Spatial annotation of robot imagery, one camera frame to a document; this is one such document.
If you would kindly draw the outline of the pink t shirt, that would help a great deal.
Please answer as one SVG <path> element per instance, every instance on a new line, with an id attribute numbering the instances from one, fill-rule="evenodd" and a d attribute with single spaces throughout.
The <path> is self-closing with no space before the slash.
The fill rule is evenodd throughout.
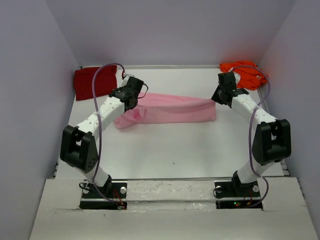
<path id="1" fill-rule="evenodd" d="M 135 124 L 176 124 L 209 122 L 216 119 L 216 104 L 211 99 L 148 93 L 113 123 L 117 129 Z"/>

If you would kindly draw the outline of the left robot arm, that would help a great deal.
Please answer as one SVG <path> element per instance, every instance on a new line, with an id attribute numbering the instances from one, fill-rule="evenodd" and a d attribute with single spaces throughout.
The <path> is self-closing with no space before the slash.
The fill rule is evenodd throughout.
<path id="1" fill-rule="evenodd" d="M 94 184 L 93 191 L 104 198 L 111 191 L 111 176 L 100 167 L 103 131 L 119 116 L 134 109 L 146 84 L 126 76 L 89 117 L 76 126 L 67 125 L 62 132 L 60 160 L 75 168 Z"/>

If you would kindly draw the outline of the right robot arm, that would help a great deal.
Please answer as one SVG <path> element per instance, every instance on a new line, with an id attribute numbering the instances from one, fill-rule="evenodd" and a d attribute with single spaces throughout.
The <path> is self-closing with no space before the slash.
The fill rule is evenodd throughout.
<path id="1" fill-rule="evenodd" d="M 242 196 L 268 168 L 292 153 L 291 125 L 277 119 L 256 103 L 249 92 L 237 87 L 240 76 L 234 72 L 218 74 L 218 86 L 212 100 L 240 114 L 249 124 L 249 160 L 237 170 L 230 183 L 235 196 Z"/>

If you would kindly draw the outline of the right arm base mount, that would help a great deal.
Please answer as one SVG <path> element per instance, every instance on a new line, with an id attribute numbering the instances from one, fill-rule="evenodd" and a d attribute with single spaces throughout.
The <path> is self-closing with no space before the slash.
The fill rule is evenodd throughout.
<path id="1" fill-rule="evenodd" d="M 241 183 L 237 176 L 231 180 L 218 180 L 214 182 L 212 194 L 218 210 L 263 209 L 257 181 Z"/>

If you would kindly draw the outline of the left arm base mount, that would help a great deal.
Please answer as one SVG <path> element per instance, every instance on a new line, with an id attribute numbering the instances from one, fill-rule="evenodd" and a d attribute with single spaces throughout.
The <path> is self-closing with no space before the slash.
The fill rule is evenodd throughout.
<path id="1" fill-rule="evenodd" d="M 128 182 L 113 180 L 111 187 L 104 190 L 94 187 L 88 180 L 79 183 L 82 210 L 125 210 L 127 208 Z"/>

